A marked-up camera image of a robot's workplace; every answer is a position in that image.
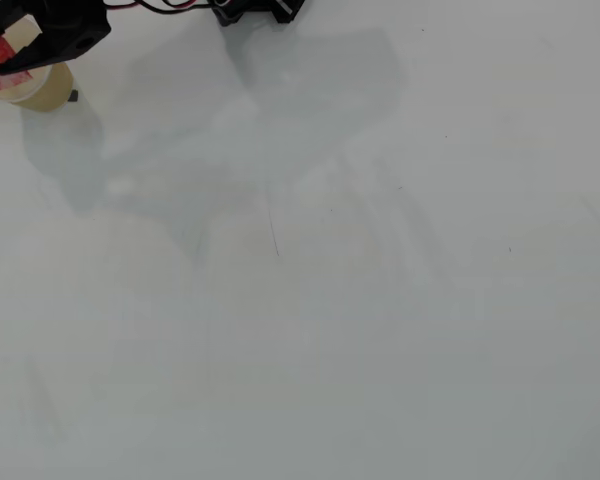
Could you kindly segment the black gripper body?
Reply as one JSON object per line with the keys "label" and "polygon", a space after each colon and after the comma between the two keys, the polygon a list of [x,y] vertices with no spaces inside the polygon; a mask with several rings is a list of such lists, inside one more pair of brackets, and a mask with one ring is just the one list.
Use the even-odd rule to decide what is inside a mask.
{"label": "black gripper body", "polygon": [[111,32],[103,1],[35,1],[30,15],[40,29],[30,47],[42,56],[80,56]]}

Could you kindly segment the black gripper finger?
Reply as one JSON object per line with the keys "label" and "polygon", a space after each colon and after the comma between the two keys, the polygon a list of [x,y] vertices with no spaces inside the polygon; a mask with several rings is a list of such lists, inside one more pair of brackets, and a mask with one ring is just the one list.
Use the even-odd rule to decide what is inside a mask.
{"label": "black gripper finger", "polygon": [[21,73],[72,60],[81,54],[80,35],[43,31],[29,45],[0,64],[0,75]]}
{"label": "black gripper finger", "polygon": [[0,36],[24,16],[34,15],[42,10],[41,0],[0,0]]}

